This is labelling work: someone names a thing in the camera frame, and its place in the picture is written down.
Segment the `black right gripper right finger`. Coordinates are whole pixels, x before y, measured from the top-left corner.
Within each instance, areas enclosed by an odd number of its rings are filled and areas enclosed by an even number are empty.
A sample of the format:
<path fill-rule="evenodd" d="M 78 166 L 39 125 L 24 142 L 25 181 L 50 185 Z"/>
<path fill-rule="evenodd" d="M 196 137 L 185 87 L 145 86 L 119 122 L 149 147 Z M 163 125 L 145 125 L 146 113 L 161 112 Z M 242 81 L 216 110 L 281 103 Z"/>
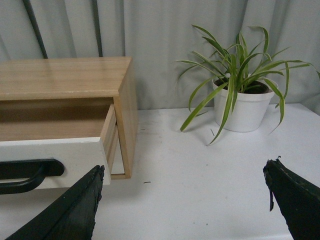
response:
<path fill-rule="evenodd" d="M 320 188 L 286 168 L 279 158 L 263 167 L 269 189 L 269 210 L 276 200 L 294 240 L 320 238 Z"/>

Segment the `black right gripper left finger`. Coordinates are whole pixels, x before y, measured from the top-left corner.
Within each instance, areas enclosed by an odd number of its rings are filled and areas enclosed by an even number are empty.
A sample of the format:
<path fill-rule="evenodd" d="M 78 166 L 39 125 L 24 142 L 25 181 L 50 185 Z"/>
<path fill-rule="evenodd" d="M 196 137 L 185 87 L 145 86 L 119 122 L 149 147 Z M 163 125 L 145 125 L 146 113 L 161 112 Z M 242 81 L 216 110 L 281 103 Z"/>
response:
<path fill-rule="evenodd" d="M 96 165 L 8 240 L 90 240 L 105 167 Z"/>

